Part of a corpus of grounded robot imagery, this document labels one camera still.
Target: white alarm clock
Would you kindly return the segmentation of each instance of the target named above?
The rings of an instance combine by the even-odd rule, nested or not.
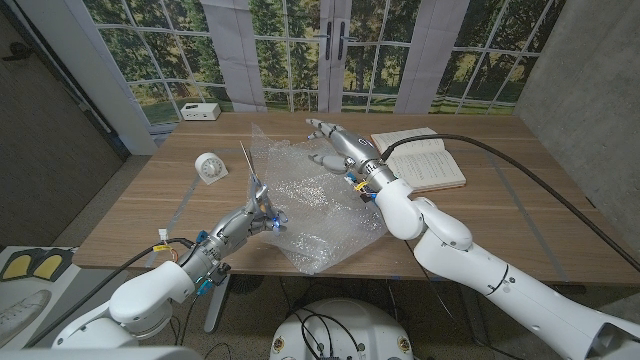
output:
[[[207,185],[229,174],[222,160],[214,153],[204,153],[198,156],[196,170]]]

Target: printed picture of trees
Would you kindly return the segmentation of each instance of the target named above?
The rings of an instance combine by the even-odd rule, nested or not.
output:
[[[249,0],[269,111],[318,109],[320,1]],[[510,114],[564,1],[471,0],[430,112]],[[202,98],[233,111],[199,0],[164,0],[168,16],[159,0],[84,3],[151,124]],[[393,112],[420,4],[352,1],[343,112]]]

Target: blade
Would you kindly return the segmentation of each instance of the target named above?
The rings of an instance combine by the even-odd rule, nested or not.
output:
[[[251,154],[247,152],[247,149],[244,148],[242,141],[240,141],[240,146],[242,146],[242,151],[244,152],[244,157],[247,159],[247,164],[249,164],[249,170],[251,170],[251,174],[256,175],[256,171],[253,168],[253,159],[251,158]]]

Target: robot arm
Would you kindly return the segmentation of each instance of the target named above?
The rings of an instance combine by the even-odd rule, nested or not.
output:
[[[425,269],[469,286],[540,337],[565,359],[628,359],[640,350],[640,326],[577,304],[473,243],[469,229],[425,198],[410,200],[413,189],[396,179],[373,145],[341,126],[308,119],[317,127],[309,138],[325,137],[338,156],[312,160],[337,173],[364,177],[377,192],[376,204],[395,237],[422,238],[414,256]]]
[[[111,299],[70,323],[58,335],[53,348],[116,348],[137,345],[162,330],[171,319],[169,300],[182,303],[204,279],[198,295],[227,276],[222,260],[262,231],[285,230],[284,213],[272,207],[267,186],[251,175],[247,204],[223,217],[208,237],[196,244],[177,263],[158,268],[120,286]]]

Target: door handle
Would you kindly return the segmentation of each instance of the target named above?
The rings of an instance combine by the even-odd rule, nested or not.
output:
[[[330,49],[331,49],[331,21],[327,22],[327,33],[313,35],[315,38],[327,39],[324,45],[324,58],[325,60],[329,60],[330,58]]]
[[[345,41],[358,41],[358,38],[355,38],[353,36],[344,36],[344,28],[346,27],[346,24],[344,23],[344,21],[340,24],[340,44],[338,45],[339,49],[338,49],[338,60],[342,60],[342,48],[344,45]]]
[[[5,56],[2,58],[4,61],[16,61],[23,60],[29,58],[31,54],[33,54],[33,49],[27,47],[27,45],[20,42],[13,42],[9,45],[9,51],[11,51],[12,56]]]

